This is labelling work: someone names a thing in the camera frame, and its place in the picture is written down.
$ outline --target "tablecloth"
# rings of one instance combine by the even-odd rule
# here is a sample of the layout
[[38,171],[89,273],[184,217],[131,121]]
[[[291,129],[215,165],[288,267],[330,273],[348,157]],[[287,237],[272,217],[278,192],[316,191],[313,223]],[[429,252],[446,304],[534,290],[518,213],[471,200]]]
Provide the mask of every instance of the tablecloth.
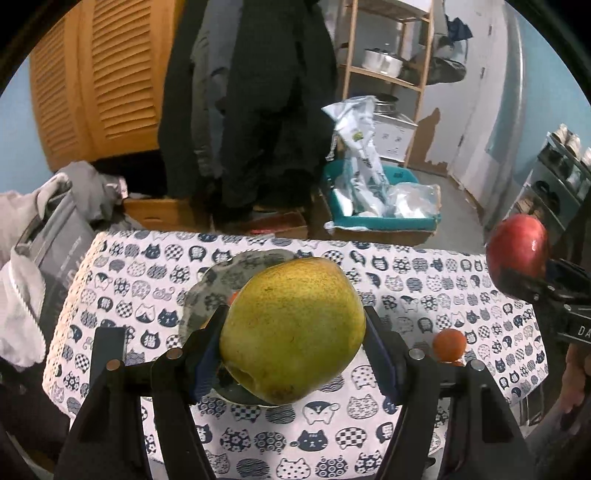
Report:
[[[214,263],[247,250],[284,248],[336,262],[365,305],[409,347],[430,350],[442,329],[462,330],[464,360],[481,359],[515,404],[546,377],[533,309],[498,292],[483,255],[370,244],[186,232],[100,233],[69,291],[50,346],[43,388],[74,417],[89,391],[94,330],[127,328],[126,364],[180,346],[186,292]],[[215,309],[220,299],[208,299]],[[431,451],[444,445],[448,404],[439,405]],[[149,398],[141,401],[148,454],[162,461]],[[215,391],[193,408],[213,470],[228,478],[351,478],[376,471],[398,419],[360,349],[332,382],[279,408],[230,404]]]

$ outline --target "yellow-green fruit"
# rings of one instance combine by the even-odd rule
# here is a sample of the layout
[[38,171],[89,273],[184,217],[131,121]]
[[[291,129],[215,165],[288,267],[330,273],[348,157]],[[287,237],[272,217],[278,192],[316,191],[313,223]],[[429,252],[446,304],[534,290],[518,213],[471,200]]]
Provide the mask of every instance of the yellow-green fruit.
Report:
[[230,307],[220,352],[242,386],[283,405],[341,373],[364,335],[363,305],[343,271],[305,258],[250,279]]

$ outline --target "dark blue cloth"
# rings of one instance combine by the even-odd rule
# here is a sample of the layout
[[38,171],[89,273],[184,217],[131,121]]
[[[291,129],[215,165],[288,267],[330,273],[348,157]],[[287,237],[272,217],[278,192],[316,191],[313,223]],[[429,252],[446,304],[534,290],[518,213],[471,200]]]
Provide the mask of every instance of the dark blue cloth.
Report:
[[460,40],[468,40],[472,38],[472,30],[470,27],[466,25],[462,20],[458,17],[454,18],[453,21],[449,21],[449,17],[446,15],[445,19],[447,21],[447,36],[451,41],[460,41]]

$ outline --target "plastic bag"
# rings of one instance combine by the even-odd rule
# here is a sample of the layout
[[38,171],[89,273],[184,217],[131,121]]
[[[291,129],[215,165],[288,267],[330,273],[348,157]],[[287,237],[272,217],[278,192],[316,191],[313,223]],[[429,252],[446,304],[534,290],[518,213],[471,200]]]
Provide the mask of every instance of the plastic bag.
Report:
[[353,212],[384,216],[388,179],[374,146],[375,97],[363,96],[325,106],[335,121],[335,132],[347,146],[343,174],[335,189],[353,202]]
[[441,210],[439,185],[397,183],[388,189],[386,216],[396,218],[432,218]]

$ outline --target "plate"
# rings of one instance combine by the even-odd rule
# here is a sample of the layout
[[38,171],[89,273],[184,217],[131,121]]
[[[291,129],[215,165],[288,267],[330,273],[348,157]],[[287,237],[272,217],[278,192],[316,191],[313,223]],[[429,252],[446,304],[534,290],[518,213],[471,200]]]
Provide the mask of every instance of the plate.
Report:
[[[181,342],[184,344],[191,333],[204,327],[216,309],[226,304],[230,296],[246,285],[254,275],[296,258],[295,253],[276,248],[242,252],[230,260],[211,266],[202,279],[185,294],[183,318],[178,332]],[[223,365],[218,369],[212,386],[222,398],[231,403],[275,406],[238,384]]]

